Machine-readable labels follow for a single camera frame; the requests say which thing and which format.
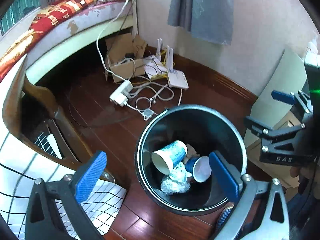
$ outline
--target wooden baseboard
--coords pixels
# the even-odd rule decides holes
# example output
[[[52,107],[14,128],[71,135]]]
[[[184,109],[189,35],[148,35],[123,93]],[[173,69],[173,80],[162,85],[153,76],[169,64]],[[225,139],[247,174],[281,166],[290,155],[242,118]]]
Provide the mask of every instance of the wooden baseboard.
[[[150,55],[149,51],[152,54],[155,54],[156,48],[147,46],[145,56]],[[240,86],[230,78],[198,62],[178,54],[174,54],[173,61],[175,62],[175,69],[183,71],[187,79],[195,79],[225,97],[250,106],[252,106],[258,98],[255,94]]]

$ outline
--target open cardboard box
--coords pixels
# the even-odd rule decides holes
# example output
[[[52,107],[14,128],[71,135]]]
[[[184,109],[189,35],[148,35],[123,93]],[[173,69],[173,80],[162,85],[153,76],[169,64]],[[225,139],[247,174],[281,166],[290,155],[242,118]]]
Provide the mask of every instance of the open cardboard box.
[[[136,35],[134,40],[132,40],[131,33],[122,34],[105,40],[107,53],[105,57],[105,65],[107,69],[110,69],[114,74],[121,76],[125,79],[130,77],[144,75],[144,63],[142,57],[147,46],[147,42]],[[132,61],[117,64],[125,58],[127,53],[134,53],[136,70],[134,71],[134,63]],[[105,73],[106,80],[108,80],[108,72]],[[120,78],[113,76],[115,83],[121,81]]]

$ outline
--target wooden chair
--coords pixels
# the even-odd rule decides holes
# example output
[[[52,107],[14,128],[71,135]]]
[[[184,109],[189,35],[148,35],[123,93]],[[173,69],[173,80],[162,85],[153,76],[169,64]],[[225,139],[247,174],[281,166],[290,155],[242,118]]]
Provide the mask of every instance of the wooden chair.
[[[55,137],[64,158],[56,158],[32,143],[21,133],[21,96],[22,91],[35,98],[48,111],[49,128]],[[2,117],[11,134],[39,154],[67,168],[77,170],[81,163],[86,163],[93,155],[89,146],[82,140],[72,123],[65,116],[61,106],[52,92],[29,82],[25,75],[24,65],[18,70],[4,101]],[[100,179],[115,182],[112,174],[105,169]]]

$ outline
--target white bottle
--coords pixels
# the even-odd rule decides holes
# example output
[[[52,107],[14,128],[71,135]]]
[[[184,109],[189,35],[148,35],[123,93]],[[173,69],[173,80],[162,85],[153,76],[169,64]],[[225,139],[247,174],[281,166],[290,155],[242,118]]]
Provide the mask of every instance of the white bottle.
[[[303,55],[303,59],[306,58],[306,55],[308,52],[311,52],[311,53],[314,53],[314,54],[318,54],[318,49],[317,49],[317,38],[318,38],[318,35],[316,35],[312,41],[309,41],[308,42],[308,45],[307,45],[307,48],[306,48],[306,51]]]

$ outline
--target green light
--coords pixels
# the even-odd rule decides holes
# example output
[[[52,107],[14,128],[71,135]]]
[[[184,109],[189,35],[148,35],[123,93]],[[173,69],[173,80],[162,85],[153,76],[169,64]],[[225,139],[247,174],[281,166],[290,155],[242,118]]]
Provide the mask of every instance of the green light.
[[[310,90],[310,93],[320,94],[320,89]]]

